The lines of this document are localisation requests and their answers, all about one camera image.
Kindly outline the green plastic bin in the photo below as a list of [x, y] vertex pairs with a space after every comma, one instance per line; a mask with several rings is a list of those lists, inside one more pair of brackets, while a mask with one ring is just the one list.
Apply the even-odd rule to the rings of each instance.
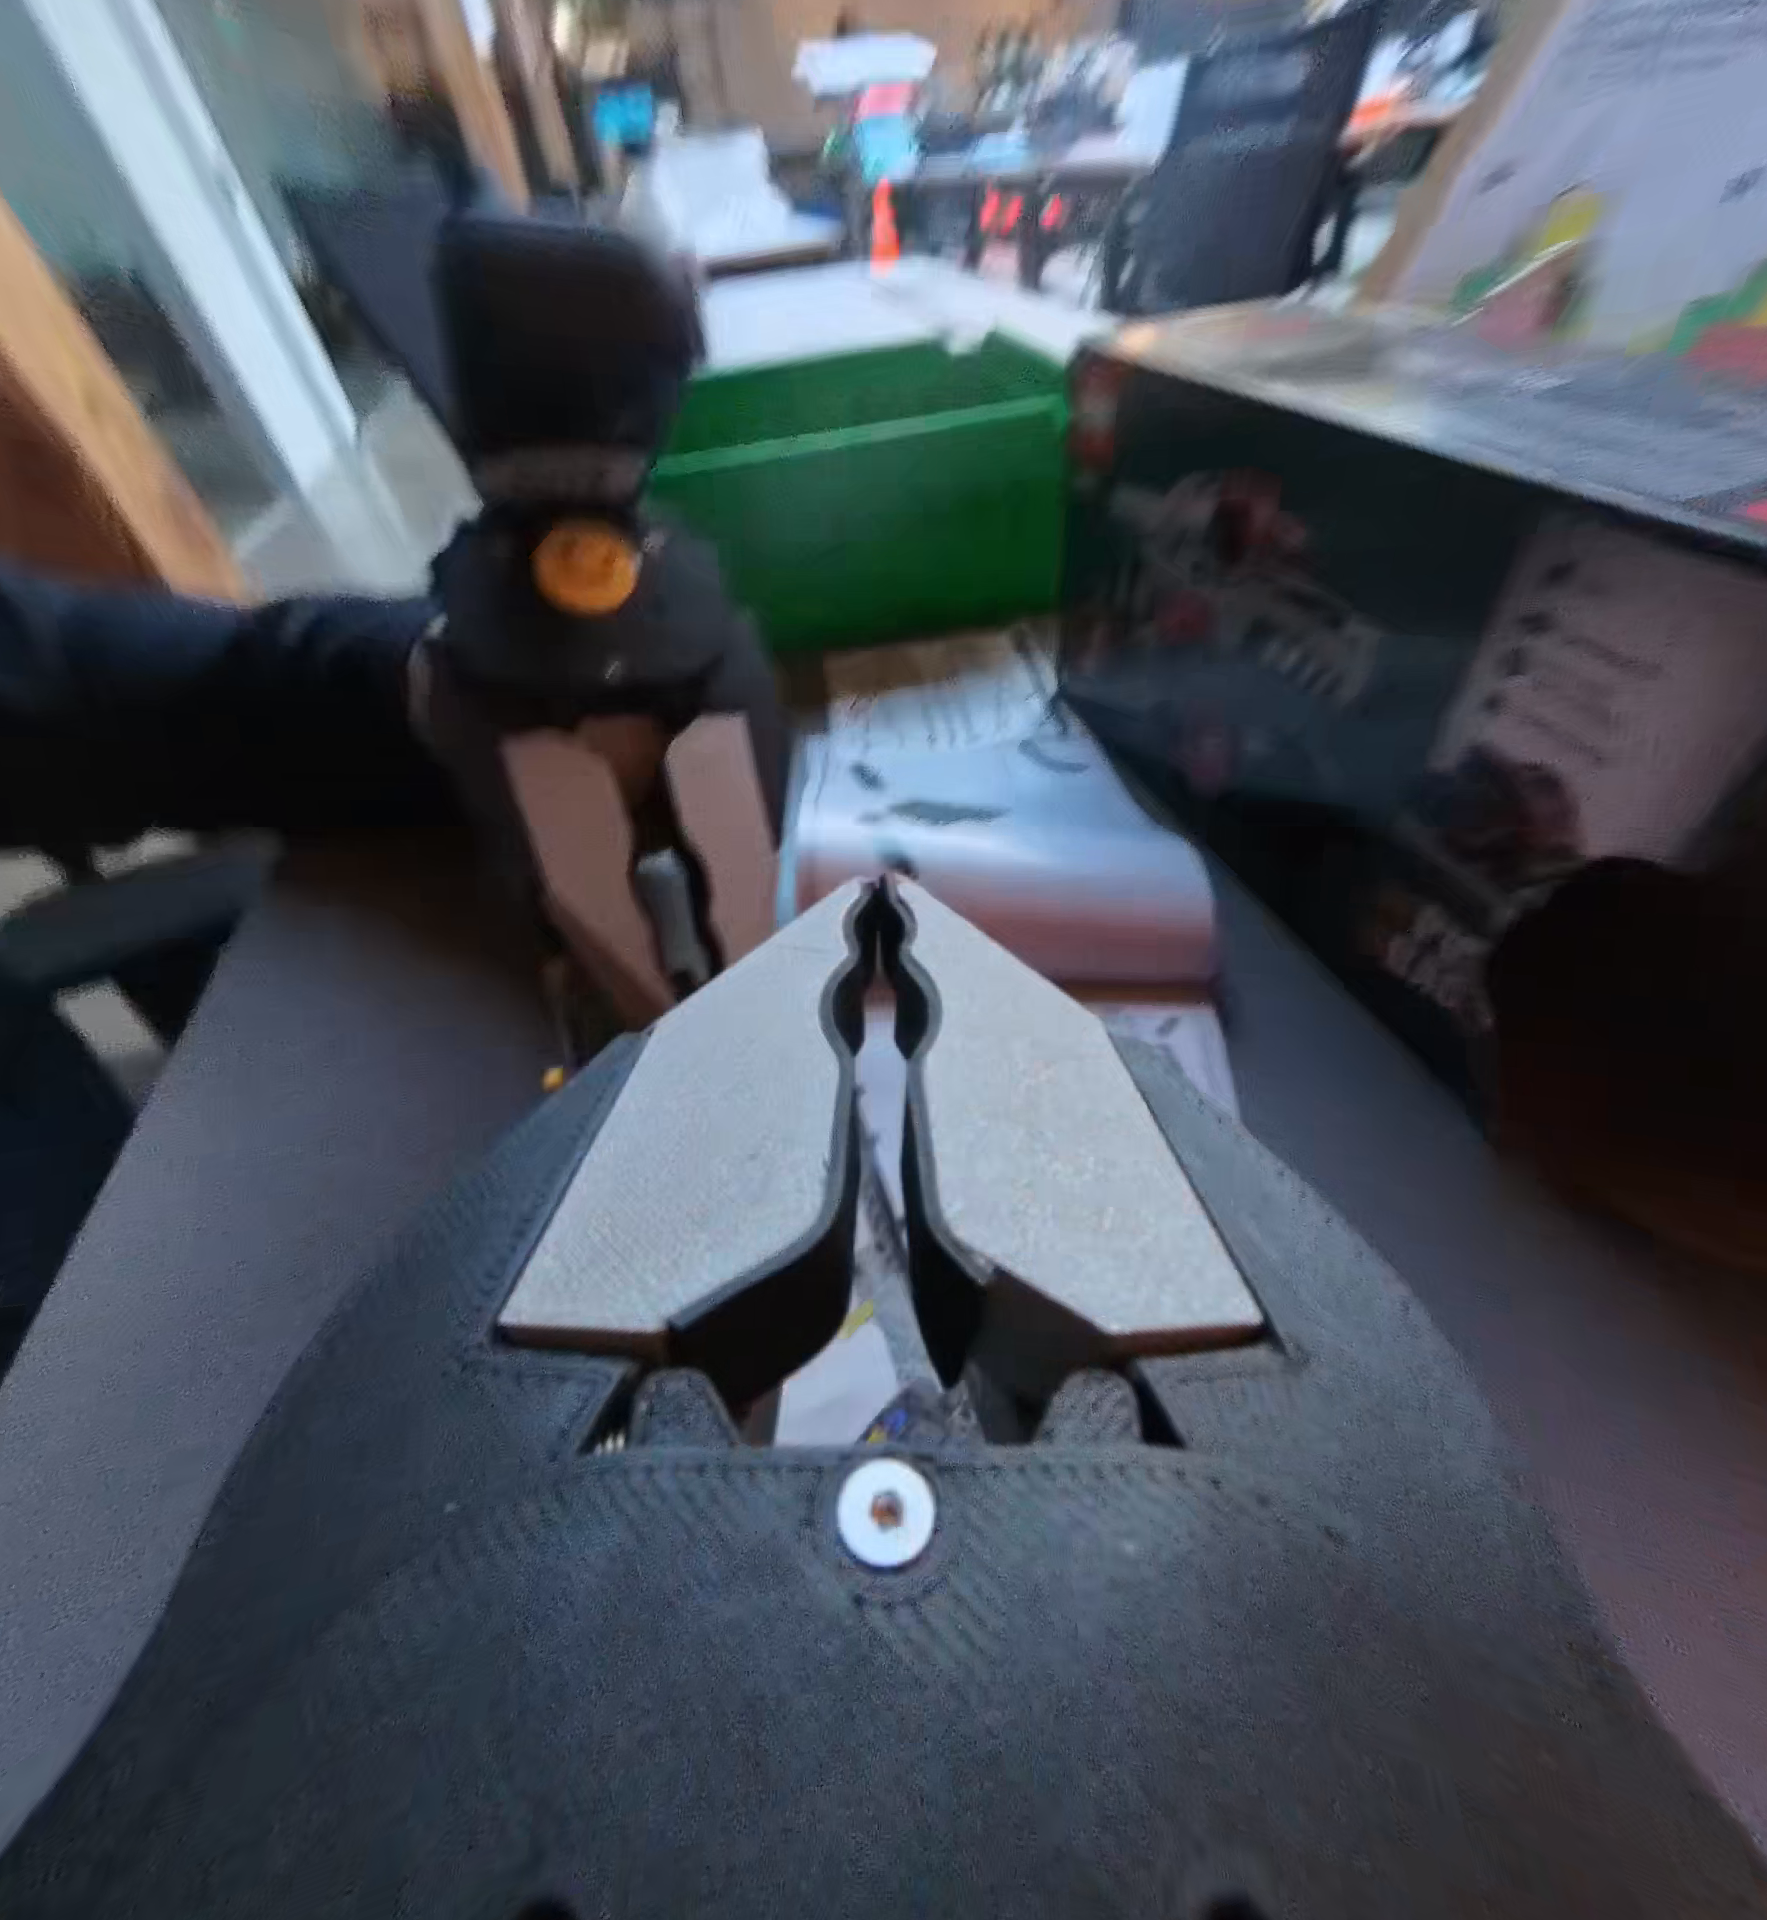
[[701, 536], [779, 656], [1056, 612], [1067, 368], [991, 333], [700, 376], [650, 506]]

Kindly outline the black lego box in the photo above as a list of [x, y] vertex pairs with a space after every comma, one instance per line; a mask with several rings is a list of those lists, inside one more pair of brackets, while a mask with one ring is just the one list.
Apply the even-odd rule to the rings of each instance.
[[1767, 1032], [1767, 334], [1249, 304], [1067, 400], [1067, 700], [1442, 1086], [1487, 1104], [1489, 960], [1603, 868]]

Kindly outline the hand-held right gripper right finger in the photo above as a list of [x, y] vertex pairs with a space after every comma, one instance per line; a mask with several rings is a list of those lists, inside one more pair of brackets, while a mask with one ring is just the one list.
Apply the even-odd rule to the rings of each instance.
[[1079, 1370], [1264, 1340], [1102, 1023], [921, 887], [882, 883], [909, 1297], [935, 1377], [1037, 1411]]

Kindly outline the white box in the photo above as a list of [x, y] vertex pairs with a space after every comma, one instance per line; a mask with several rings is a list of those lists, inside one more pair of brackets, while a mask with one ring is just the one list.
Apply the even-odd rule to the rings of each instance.
[[629, 173], [620, 223], [704, 282], [821, 266], [844, 252], [842, 223], [783, 196], [752, 126], [657, 139]]

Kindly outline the lego instruction booklet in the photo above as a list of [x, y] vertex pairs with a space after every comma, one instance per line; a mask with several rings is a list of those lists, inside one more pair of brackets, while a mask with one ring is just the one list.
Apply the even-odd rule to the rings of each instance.
[[1067, 989], [1213, 996], [1204, 861], [1072, 715], [1053, 622], [801, 660], [792, 693], [782, 920], [892, 873]]

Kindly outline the person's left forearm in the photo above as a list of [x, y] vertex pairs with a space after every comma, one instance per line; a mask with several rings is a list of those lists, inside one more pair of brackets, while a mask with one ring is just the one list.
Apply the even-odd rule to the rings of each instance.
[[410, 708], [426, 628], [416, 600], [237, 608], [0, 563], [0, 852], [451, 826]]

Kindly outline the cluttered background desk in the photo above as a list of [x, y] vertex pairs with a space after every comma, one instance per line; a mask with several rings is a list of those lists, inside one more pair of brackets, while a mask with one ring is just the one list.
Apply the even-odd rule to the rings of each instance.
[[1164, 155], [1177, 97], [1140, 97], [1116, 123], [1059, 148], [992, 135], [947, 158], [921, 158], [895, 182], [895, 223], [906, 251], [952, 252], [978, 271], [1001, 258], [1026, 292], [1041, 292], [1051, 261], [1067, 252], [1092, 283], [1104, 237], [1136, 185]]

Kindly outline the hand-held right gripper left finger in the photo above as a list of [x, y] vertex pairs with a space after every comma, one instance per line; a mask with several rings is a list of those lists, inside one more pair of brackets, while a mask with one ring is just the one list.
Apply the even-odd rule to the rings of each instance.
[[841, 887], [623, 1052], [502, 1343], [689, 1369], [733, 1409], [821, 1353], [852, 1291], [877, 908]]

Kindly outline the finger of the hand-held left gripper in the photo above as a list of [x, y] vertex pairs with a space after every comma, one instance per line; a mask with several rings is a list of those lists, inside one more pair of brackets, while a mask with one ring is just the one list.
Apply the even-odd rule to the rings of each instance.
[[581, 732], [512, 733], [501, 759], [563, 955], [620, 1029], [648, 1026], [674, 995], [632, 884], [634, 820], [620, 768]]
[[704, 715], [663, 756], [692, 910], [717, 969], [776, 929], [778, 842], [741, 715]]

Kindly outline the black mesh office chair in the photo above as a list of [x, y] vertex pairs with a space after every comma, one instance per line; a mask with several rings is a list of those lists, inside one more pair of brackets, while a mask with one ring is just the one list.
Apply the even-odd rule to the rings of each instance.
[[1102, 233], [1099, 307], [1120, 321], [1277, 300], [1346, 230], [1341, 137], [1384, 6], [1227, 30], [1189, 58], [1172, 130]]

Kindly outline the dark brown rounded object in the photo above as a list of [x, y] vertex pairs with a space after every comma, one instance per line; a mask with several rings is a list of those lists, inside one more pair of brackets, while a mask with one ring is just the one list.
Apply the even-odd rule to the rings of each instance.
[[1501, 931], [1486, 998], [1493, 1145], [1767, 1279], [1767, 877], [1600, 859]]

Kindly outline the colourful printed board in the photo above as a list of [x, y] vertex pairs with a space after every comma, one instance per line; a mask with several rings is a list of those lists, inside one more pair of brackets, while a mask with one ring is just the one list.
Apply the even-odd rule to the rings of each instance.
[[1359, 297], [1767, 389], [1767, 2], [1520, 6]]

